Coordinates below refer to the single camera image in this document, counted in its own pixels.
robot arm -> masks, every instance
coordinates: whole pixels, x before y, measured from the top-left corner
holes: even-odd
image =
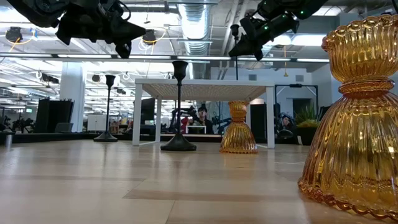
[[[254,14],[246,16],[240,23],[246,32],[229,56],[254,54],[257,60],[263,58],[262,46],[288,30],[294,33],[299,28],[297,19],[307,19],[317,12],[327,0],[262,0]],[[259,14],[264,19],[255,18]]]
[[[119,0],[8,0],[23,16],[39,27],[57,27],[57,37],[70,44],[72,37],[114,43],[122,58],[131,52],[131,40],[146,33],[123,19]]]

